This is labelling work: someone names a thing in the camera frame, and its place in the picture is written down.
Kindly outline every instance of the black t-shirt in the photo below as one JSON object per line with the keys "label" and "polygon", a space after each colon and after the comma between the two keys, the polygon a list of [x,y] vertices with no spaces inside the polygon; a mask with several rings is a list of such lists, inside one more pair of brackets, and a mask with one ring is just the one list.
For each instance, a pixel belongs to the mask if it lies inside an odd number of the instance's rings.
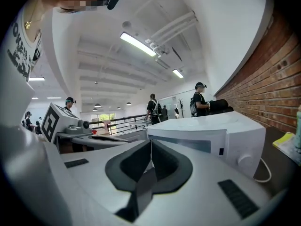
{"label": "black t-shirt", "polygon": [[147,106],[147,109],[150,111],[151,114],[154,112],[155,107],[156,107],[156,104],[150,100],[149,104]]}
{"label": "black t-shirt", "polygon": [[33,131],[33,128],[31,126],[29,126],[31,124],[31,121],[29,118],[26,118],[26,126],[27,126],[27,129],[30,130],[30,131]]}
{"label": "black t-shirt", "polygon": [[[205,101],[205,99],[204,99],[204,97],[201,94],[199,94],[199,93],[195,93],[193,95],[193,100],[194,100],[194,105],[195,105],[196,108],[197,108],[196,102],[200,102],[202,105],[206,105],[207,104],[206,101]],[[206,115],[206,109],[198,109],[197,108],[197,112],[198,112],[197,116],[204,116],[204,115]]]}
{"label": "black t-shirt", "polygon": [[65,109],[67,109],[68,111],[70,111],[70,112],[72,113],[72,111],[71,111],[71,110],[69,110],[69,109],[68,109],[68,107],[66,107],[66,106],[65,106],[64,108],[65,108]]}

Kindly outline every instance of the window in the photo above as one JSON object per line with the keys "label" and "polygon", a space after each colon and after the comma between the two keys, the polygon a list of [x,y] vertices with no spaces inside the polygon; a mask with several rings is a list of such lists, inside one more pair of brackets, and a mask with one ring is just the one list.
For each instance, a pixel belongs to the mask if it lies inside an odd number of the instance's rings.
{"label": "window", "polygon": [[[116,119],[115,113],[112,114],[100,114],[100,115],[91,115],[91,122],[96,122],[96,121],[107,121],[107,120],[114,120]],[[104,124],[103,123],[98,123],[98,124],[94,124],[91,125],[91,128],[98,128],[98,127],[103,127]],[[111,128],[109,127],[109,132],[110,134],[114,134],[117,133],[117,126],[116,126],[116,122],[112,121],[111,122]]]}

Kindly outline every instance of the backpack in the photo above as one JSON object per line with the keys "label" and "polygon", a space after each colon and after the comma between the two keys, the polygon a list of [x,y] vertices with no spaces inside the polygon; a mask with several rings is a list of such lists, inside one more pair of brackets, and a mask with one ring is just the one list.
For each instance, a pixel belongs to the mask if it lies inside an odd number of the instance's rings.
{"label": "backpack", "polygon": [[155,109],[153,109],[151,115],[161,115],[162,114],[162,107],[160,103],[156,102],[155,100],[151,100],[155,104]]}
{"label": "backpack", "polygon": [[191,115],[195,115],[198,112],[195,104],[196,103],[194,102],[194,99],[191,98],[191,101],[190,101],[190,112],[191,112]]}

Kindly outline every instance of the necklace pendant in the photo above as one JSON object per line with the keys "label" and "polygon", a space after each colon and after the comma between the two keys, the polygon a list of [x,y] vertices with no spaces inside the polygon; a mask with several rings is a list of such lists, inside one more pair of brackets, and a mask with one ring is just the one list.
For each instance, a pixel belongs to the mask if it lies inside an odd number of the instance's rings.
{"label": "necklace pendant", "polygon": [[31,23],[32,23],[31,21],[30,21],[30,22],[26,22],[26,23],[25,23],[25,29],[29,29]]}

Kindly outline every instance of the brick wall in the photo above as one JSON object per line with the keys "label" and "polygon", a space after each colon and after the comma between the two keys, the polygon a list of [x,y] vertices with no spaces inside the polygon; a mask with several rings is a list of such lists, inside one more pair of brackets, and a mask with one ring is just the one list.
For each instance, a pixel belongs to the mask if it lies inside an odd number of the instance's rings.
{"label": "brick wall", "polygon": [[261,125],[296,132],[301,104],[301,46],[284,17],[273,24],[246,64],[216,95]]}

